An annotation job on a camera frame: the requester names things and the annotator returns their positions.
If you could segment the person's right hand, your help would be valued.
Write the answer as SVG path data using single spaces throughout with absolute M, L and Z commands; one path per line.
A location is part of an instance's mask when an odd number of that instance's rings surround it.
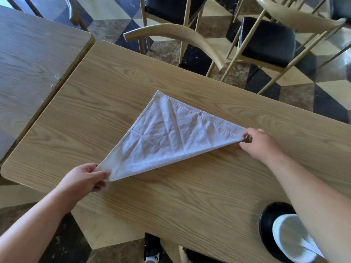
M 248 154 L 266 166 L 284 155 L 283 150 L 275 142 L 272 135 L 263 129 L 247 128 L 241 136 L 244 138 L 244 142 L 253 144 L 252 152 Z

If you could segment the person's left hand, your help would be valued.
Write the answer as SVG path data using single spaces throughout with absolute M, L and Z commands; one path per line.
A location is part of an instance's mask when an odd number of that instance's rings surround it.
M 107 179 L 92 182 L 89 173 L 96 172 L 96 163 L 86 163 L 69 171 L 53 190 L 55 196 L 68 203 L 78 203 L 89 193 L 101 191 L 107 186 Z

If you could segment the white cloth napkin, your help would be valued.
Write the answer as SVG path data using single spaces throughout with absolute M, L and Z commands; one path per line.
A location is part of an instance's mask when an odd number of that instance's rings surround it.
M 241 142 L 245 131 L 158 90 L 94 171 L 117 181 Z

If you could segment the person's left forearm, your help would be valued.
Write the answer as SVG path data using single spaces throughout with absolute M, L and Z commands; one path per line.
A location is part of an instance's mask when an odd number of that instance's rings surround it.
M 72 190 L 47 194 L 0 236 L 0 263 L 38 263 L 61 220 L 80 199 Z

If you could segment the person's right forearm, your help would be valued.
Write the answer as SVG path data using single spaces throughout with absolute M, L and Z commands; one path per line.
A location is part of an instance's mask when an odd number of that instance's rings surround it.
M 351 199 L 285 154 L 265 165 L 329 263 L 351 263 Z

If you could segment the black round plate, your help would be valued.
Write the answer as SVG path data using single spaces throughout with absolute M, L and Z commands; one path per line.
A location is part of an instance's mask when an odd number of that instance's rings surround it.
M 261 240 L 266 250 L 282 263 L 293 263 L 280 250 L 273 237 L 273 223 L 281 215 L 296 214 L 293 206 L 286 202 L 270 203 L 262 212 L 258 222 Z

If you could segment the black and white shoe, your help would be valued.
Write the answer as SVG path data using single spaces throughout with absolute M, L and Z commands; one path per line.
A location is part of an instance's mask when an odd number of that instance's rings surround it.
M 145 233 L 144 241 L 145 263 L 159 263 L 163 252 L 160 238 L 152 234 Z

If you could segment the white bowl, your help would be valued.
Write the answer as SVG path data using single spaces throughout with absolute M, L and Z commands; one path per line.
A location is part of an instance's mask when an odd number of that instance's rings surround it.
M 273 223 L 273 237 L 293 263 L 313 263 L 317 257 L 321 257 L 300 245 L 300 240 L 305 239 L 317 246 L 297 214 L 279 216 Z

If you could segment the wooden chair black seat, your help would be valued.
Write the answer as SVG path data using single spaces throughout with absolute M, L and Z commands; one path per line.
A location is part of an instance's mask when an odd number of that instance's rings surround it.
M 294 67 L 329 32 L 343 27 L 349 20 L 348 16 L 327 18 L 301 11 L 302 3 L 295 8 L 273 0 L 256 1 L 263 10 L 258 18 L 242 18 L 226 58 L 236 45 L 235 55 L 220 81 L 224 81 L 238 60 L 276 71 L 277 75 L 258 92 L 259 95 Z M 296 55 L 297 33 L 311 33 L 311 39 L 319 36 Z

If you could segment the white spoon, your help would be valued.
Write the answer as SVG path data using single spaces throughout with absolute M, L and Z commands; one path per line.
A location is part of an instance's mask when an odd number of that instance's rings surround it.
M 300 240 L 300 245 L 316 254 L 318 254 L 319 256 L 325 258 L 325 256 L 323 255 L 323 253 L 319 250 L 319 248 L 315 245 L 313 245 L 312 243 L 309 243 L 308 241 L 306 241 L 305 239 L 301 239 Z

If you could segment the wooden chair curved backrest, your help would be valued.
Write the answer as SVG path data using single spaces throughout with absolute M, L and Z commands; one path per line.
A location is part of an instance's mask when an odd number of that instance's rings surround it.
M 226 70 L 226 64 L 219 53 L 198 33 L 200 19 L 207 0 L 139 0 L 143 27 L 123 34 L 125 41 L 138 40 L 139 52 L 146 54 L 143 39 L 150 50 L 150 37 L 158 36 L 181 42 L 179 63 L 187 46 L 201 49 L 211 58 L 206 77 L 211 77 L 214 65 L 219 71 Z

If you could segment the wooden chair dark legs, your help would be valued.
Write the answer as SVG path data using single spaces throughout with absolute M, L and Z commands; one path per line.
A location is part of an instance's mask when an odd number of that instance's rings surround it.
M 15 0 L 5 0 L 11 8 L 23 12 L 21 7 L 15 2 Z M 40 11 L 37 9 L 37 7 L 32 3 L 31 0 L 23 0 L 26 5 L 30 8 L 30 10 L 34 13 L 35 16 L 44 18 L 43 15 L 40 13 Z M 82 30 L 88 32 L 88 28 L 85 25 L 81 13 L 77 7 L 77 2 L 76 0 L 64 0 L 65 3 L 68 6 L 68 11 L 69 11 L 69 21 L 74 25 L 74 26 L 79 26 Z

